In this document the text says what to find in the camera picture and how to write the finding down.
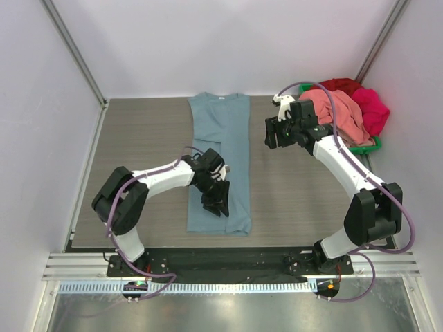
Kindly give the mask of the light blue t shirt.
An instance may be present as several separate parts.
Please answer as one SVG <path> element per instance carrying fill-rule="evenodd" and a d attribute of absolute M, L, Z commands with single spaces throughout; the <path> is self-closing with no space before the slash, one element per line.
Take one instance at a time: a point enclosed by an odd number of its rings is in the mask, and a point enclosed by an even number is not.
<path fill-rule="evenodd" d="M 189 188 L 187 231 L 247 236 L 251 231 L 250 203 L 250 97 L 234 93 L 200 93 L 188 99 L 193 119 L 192 146 L 214 149 L 230 167 L 229 216 L 203 208 L 201 192 Z"/>

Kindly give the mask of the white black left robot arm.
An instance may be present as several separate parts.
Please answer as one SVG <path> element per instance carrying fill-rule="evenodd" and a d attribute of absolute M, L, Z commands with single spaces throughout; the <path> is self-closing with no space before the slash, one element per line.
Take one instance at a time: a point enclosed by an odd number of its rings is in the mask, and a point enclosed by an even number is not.
<path fill-rule="evenodd" d="M 136 225 L 145 202 L 178 187 L 193 186 L 201 193 L 202 208 L 220 217 L 229 216 L 230 167 L 214 149 L 182 155 L 162 167 L 130 171 L 117 167 L 91 202 L 91 208 L 105 225 L 131 276 L 148 275 L 149 255 L 141 243 Z"/>

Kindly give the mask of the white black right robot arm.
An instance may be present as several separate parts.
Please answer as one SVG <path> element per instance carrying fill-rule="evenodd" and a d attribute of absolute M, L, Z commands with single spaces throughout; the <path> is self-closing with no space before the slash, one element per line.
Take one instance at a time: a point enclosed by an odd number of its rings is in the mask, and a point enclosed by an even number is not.
<path fill-rule="evenodd" d="M 357 160 L 334 136 L 332 125 L 319 123 L 311 100 L 276 95 L 273 104 L 279 111 L 265 120 L 265 145 L 275 149 L 297 144 L 306 149 L 328 168 L 350 198 L 343 227 L 314 244 L 314 269 L 333 273 L 349 252 L 397 234 L 402 226 L 400 186 L 385 183 Z"/>

